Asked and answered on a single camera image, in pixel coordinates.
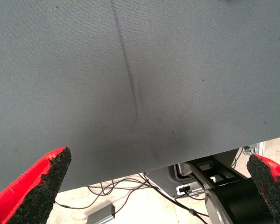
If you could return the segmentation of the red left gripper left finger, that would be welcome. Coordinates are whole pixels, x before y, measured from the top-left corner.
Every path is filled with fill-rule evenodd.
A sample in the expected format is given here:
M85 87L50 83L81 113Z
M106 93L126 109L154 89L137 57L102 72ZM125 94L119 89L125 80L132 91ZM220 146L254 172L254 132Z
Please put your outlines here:
M0 224L44 224L71 162L68 147L50 151L0 192Z

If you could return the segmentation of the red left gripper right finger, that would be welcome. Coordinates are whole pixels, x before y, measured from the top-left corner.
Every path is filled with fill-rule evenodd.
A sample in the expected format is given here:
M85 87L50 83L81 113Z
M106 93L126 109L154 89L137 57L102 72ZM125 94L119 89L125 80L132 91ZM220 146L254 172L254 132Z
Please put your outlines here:
M252 154L247 169L265 200L275 223L280 224L280 164L258 154Z

